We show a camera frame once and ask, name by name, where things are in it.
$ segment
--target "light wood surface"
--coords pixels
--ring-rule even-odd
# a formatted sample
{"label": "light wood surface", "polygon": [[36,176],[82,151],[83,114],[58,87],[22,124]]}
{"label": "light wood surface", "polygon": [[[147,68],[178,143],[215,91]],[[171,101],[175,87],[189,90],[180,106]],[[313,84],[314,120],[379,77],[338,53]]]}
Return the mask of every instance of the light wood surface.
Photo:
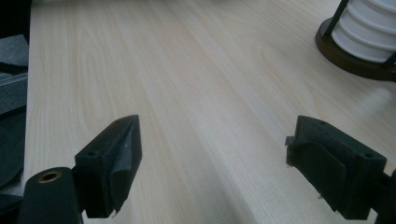
{"label": "light wood surface", "polygon": [[373,223],[332,212],[285,163],[298,115],[323,119],[396,168],[396,85],[328,62],[314,37],[339,1],[36,1],[25,180],[111,121],[141,119],[128,201],[85,223]]}

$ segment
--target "wooden desk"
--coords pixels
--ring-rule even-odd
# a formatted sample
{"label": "wooden desk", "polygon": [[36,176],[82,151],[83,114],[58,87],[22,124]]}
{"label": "wooden desk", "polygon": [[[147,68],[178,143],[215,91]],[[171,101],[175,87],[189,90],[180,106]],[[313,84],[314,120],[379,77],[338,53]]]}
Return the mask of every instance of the wooden desk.
{"label": "wooden desk", "polygon": [[396,85],[352,76],[315,45],[338,3],[36,2],[26,179],[74,166],[112,120],[138,114],[143,160],[129,199],[86,223],[355,223],[285,163],[285,138],[307,115],[396,168]]}

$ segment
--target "wood grain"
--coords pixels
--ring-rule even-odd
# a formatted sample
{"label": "wood grain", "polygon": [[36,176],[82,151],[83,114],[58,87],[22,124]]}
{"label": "wood grain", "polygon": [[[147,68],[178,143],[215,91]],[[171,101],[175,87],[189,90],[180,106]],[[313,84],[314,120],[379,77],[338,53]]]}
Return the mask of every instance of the wood grain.
{"label": "wood grain", "polygon": [[333,213],[285,163],[298,115],[396,168],[396,86],[355,77],[314,36],[338,1],[73,0],[32,9],[25,179],[74,166],[112,120],[138,114],[128,201],[85,223],[373,223]]}

